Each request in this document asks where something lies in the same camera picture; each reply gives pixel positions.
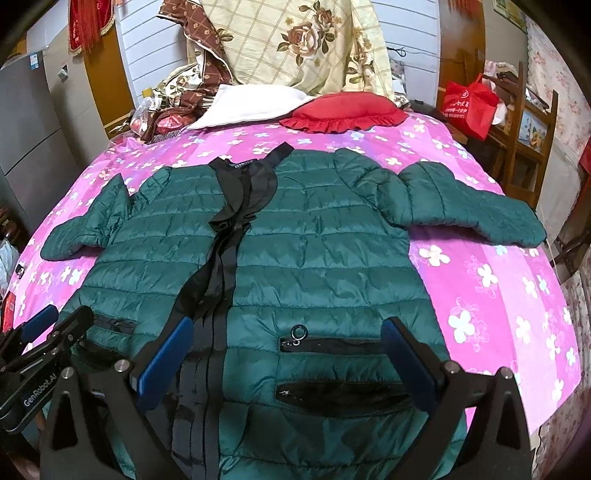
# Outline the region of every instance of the red curtain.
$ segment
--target red curtain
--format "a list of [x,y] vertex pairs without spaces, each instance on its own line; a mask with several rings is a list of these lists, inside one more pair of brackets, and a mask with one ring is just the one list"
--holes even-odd
[[112,0],[70,0],[70,50],[77,54],[90,50],[115,23]]
[[476,18],[478,16],[478,0],[447,0],[447,3],[450,10],[455,10],[463,17]]

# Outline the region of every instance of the zipper pull ring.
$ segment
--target zipper pull ring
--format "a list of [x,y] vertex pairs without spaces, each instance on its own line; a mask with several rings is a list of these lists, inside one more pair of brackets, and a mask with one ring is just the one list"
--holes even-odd
[[293,342],[291,343],[294,346],[298,346],[302,340],[305,340],[308,337],[308,329],[305,325],[297,324],[291,327],[291,338],[293,338]]

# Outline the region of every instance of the red bag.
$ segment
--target red bag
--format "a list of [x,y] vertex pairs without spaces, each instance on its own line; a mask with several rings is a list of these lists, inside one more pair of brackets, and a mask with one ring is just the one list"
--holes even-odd
[[491,129],[499,98],[486,85],[482,75],[467,87],[455,82],[447,84],[441,112],[450,124],[467,137],[484,140]]

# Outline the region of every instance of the white pillow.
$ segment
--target white pillow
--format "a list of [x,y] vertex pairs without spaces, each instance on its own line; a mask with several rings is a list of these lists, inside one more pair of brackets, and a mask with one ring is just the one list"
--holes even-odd
[[222,84],[211,107],[187,129],[270,120],[287,115],[313,99],[285,85]]

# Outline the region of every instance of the screw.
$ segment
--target screw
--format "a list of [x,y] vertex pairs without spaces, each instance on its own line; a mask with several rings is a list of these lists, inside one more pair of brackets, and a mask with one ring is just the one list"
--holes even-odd
[[74,375],[74,369],[72,367],[65,367],[64,370],[61,371],[61,377],[67,380]]
[[443,364],[443,368],[445,369],[445,371],[449,374],[457,374],[462,367],[460,367],[460,364],[457,362],[454,362],[453,360],[449,360],[447,362],[445,362]]
[[125,358],[115,362],[115,370],[118,372],[125,372],[129,367],[131,367],[131,364]]
[[503,377],[505,377],[506,380],[513,378],[513,372],[509,367],[501,367],[501,375],[503,375]]

